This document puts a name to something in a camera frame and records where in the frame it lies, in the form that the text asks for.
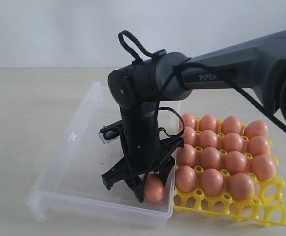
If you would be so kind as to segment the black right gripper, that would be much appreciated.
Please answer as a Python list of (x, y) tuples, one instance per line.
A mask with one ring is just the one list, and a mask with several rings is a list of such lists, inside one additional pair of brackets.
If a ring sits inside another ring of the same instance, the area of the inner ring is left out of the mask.
[[(158, 111), (167, 110), (173, 112), (179, 119), (182, 117), (171, 107), (160, 107), (157, 102), (145, 102), (135, 105), (129, 110), (120, 108), (123, 122), (123, 134), (126, 143), (124, 156), (107, 172), (101, 175), (102, 182), (107, 190), (120, 180), (125, 180), (128, 187), (134, 192), (137, 200), (144, 201), (144, 184), (140, 174), (149, 172), (164, 173), (174, 166), (171, 154), (184, 146), (182, 131), (170, 135), (165, 139), (159, 138), (164, 128), (158, 126)], [(130, 177), (130, 169), (126, 159), (134, 172)]]

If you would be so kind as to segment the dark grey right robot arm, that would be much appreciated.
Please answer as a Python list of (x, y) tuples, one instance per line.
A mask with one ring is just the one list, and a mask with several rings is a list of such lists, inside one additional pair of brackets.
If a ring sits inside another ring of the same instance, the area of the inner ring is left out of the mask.
[(163, 49), (151, 53), (127, 30), (118, 39), (134, 60), (108, 75), (121, 120), (100, 135), (120, 138), (124, 156), (102, 175), (107, 189), (123, 180), (143, 202), (148, 173), (166, 183), (172, 153), (185, 142), (182, 133), (160, 139), (160, 102), (183, 100), (195, 89), (233, 88), (286, 133), (286, 30), (194, 58)]

